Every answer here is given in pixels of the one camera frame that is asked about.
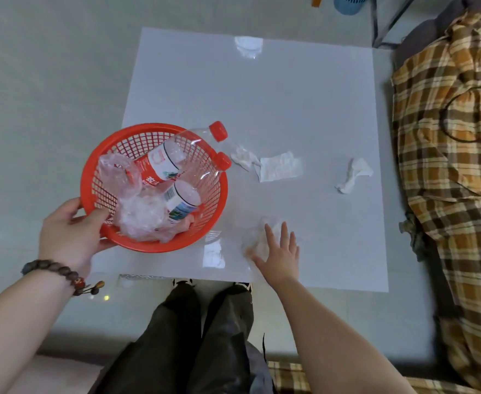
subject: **basket rim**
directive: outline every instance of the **basket rim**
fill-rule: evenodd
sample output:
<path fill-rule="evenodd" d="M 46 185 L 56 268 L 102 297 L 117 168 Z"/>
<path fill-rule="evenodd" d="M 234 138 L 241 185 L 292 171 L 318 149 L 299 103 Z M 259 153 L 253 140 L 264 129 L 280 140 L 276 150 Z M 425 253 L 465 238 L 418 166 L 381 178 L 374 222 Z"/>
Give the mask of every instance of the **basket rim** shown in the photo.
<path fill-rule="evenodd" d="M 118 142 L 132 137 L 133 135 L 156 131 L 177 134 L 184 130 L 184 128 L 173 124 L 141 123 L 118 130 L 103 140 L 89 155 L 82 170 L 82 177 L 80 178 L 80 198 L 86 214 L 91 214 L 91 212 L 95 209 L 94 204 L 97 201 L 97 196 L 92 193 L 91 185 L 93 183 L 94 172 L 98 166 L 98 160 L 101 155 L 106 154 Z M 215 155 L 216 152 L 212 150 L 210 157 L 214 157 Z M 176 241 L 170 241 L 168 243 L 137 242 L 131 238 L 120 235 L 114 226 L 106 224 L 102 225 L 102 228 L 100 229 L 100 235 L 101 237 L 110 239 L 113 243 L 119 246 L 143 253 L 165 253 L 167 251 L 178 250 L 189 246 L 204 237 L 221 217 L 228 197 L 228 179 L 225 172 L 220 175 L 218 183 L 221 187 L 221 194 L 218 199 L 217 208 L 215 209 L 215 212 L 211 216 L 210 220 L 193 235 L 179 235 Z"/>

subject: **white tabletop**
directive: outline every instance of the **white tabletop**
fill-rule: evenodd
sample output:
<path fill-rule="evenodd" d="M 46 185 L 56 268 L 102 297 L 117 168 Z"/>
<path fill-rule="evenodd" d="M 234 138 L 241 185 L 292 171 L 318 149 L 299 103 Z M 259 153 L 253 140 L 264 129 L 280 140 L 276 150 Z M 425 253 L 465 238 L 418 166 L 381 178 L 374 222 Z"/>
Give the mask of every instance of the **white tabletop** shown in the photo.
<path fill-rule="evenodd" d="M 233 165 L 217 240 L 163 254 L 116 248 L 96 257 L 93 271 L 261 280 L 242 255 L 242 238 L 272 216 L 297 234 L 306 286 L 388 291 L 371 49 L 264 40 L 249 59 L 232 36 L 144 28 L 122 126 L 189 129 L 215 120 L 258 157 L 292 151 L 304 175 L 259 183 Z M 374 176 L 338 193 L 334 186 L 359 157 Z"/>

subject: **shoe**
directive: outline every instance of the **shoe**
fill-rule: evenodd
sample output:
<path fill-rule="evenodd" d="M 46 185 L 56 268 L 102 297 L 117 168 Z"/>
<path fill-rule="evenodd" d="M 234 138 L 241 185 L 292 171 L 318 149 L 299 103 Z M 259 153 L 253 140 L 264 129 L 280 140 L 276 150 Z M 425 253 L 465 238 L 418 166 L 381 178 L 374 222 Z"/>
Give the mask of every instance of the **shoe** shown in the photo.
<path fill-rule="evenodd" d="M 234 285 L 241 285 L 246 288 L 247 291 L 251 293 L 251 283 L 248 282 L 235 282 Z"/>
<path fill-rule="evenodd" d="M 173 287 L 177 286 L 178 284 L 185 283 L 188 285 L 193 286 L 193 280 L 188 278 L 175 278 L 173 279 Z"/>

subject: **hand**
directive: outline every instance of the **hand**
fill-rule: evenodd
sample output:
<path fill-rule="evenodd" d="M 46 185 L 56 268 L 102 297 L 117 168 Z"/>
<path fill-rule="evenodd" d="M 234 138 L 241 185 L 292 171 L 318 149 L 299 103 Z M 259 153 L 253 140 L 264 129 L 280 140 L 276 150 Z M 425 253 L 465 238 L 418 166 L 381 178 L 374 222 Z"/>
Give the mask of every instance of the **hand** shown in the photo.
<path fill-rule="evenodd" d="M 100 227 L 109 211 L 97 208 L 88 216 L 74 217 L 80 208 L 80 198 L 69 199 L 44 219 L 38 258 L 62 263 L 87 277 L 93 255 L 115 244 L 100 239 Z"/>
<path fill-rule="evenodd" d="M 279 246 L 268 224 L 264 226 L 264 230 L 270 247 L 268 260 L 264 261 L 251 250 L 248 251 L 248 256 L 263 274 L 266 282 L 276 289 L 281 283 L 299 280 L 299 246 L 295 242 L 295 233 L 292 232 L 288 237 L 288 227 L 286 222 L 283 222 Z"/>

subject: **brown plaid cloth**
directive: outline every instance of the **brown plaid cloth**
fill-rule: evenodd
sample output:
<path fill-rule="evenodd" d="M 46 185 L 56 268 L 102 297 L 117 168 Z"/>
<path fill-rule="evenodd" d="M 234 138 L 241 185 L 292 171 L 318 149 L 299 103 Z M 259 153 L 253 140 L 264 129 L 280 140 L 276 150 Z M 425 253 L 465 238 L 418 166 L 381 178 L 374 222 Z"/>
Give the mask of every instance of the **brown plaid cloth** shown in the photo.
<path fill-rule="evenodd" d="M 481 390 L 481 14 L 456 19 L 392 83 L 403 188 L 458 309 L 441 321 L 443 339 L 451 364 Z"/>
<path fill-rule="evenodd" d="M 277 392 L 311 394 L 310 385 L 301 364 L 270 361 L 268 366 Z M 407 380 L 418 394 L 481 394 L 480 391 L 452 383 L 415 378 L 407 378 Z"/>

